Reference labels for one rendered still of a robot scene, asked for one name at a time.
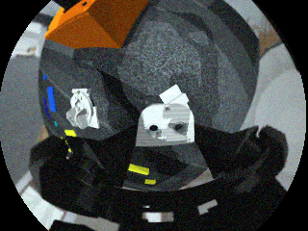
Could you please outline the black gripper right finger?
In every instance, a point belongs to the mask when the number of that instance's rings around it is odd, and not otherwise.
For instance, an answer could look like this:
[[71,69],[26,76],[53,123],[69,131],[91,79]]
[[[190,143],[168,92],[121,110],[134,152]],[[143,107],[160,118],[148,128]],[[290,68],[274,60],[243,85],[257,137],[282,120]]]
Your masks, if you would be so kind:
[[247,127],[235,134],[226,134],[226,131],[213,130],[212,127],[201,126],[195,122],[193,127],[195,127],[193,138],[208,165],[208,169],[211,170],[213,180],[226,174],[225,169],[231,161],[234,161],[243,142],[258,134],[258,126]]

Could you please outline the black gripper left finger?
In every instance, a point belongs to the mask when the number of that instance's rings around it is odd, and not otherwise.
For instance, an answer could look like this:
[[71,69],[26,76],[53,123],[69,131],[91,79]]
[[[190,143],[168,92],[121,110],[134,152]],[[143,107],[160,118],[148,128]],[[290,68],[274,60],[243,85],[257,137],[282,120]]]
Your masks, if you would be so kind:
[[72,153],[96,161],[103,172],[115,182],[115,186],[123,188],[128,163],[131,162],[132,154],[134,154],[132,150],[137,140],[136,132],[138,132],[138,124],[124,128],[118,134],[101,141],[66,135],[65,142],[68,142]]

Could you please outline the blue rectangular plate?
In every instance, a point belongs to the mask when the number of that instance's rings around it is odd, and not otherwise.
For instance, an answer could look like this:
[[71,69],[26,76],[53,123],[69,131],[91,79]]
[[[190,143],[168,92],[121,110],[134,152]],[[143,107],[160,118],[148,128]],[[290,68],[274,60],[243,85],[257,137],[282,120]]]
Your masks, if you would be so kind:
[[49,105],[50,105],[50,112],[57,112],[57,108],[55,108],[55,100],[54,100],[54,90],[53,90],[54,86],[51,86],[51,88],[47,88],[47,92],[49,92]]

